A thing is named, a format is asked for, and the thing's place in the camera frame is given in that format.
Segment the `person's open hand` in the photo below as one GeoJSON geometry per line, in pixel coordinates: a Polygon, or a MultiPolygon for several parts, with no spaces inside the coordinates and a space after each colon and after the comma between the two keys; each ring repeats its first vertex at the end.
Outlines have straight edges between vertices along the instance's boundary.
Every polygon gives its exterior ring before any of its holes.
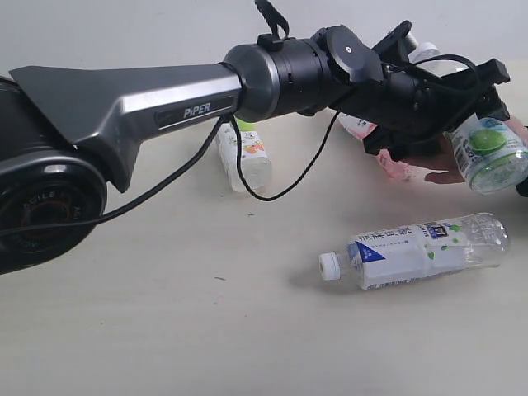
{"type": "Polygon", "coordinates": [[[436,155],[407,157],[403,160],[403,163],[429,170],[429,173],[424,177],[426,182],[437,185],[465,183],[465,179],[455,161],[450,141],[444,135],[441,135],[437,143],[440,145],[440,152],[436,155]]]}

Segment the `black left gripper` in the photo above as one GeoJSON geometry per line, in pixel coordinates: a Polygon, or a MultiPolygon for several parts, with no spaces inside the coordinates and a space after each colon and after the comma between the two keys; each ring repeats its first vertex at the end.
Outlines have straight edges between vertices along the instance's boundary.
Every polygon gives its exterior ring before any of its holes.
{"type": "Polygon", "coordinates": [[[510,119],[507,105],[494,88],[509,83],[505,64],[490,59],[474,64],[466,58],[435,59],[430,73],[415,64],[393,66],[381,61],[339,66],[344,93],[337,99],[344,127],[363,139],[364,151],[386,150],[395,162],[434,156],[437,140],[470,116],[510,119]]]}

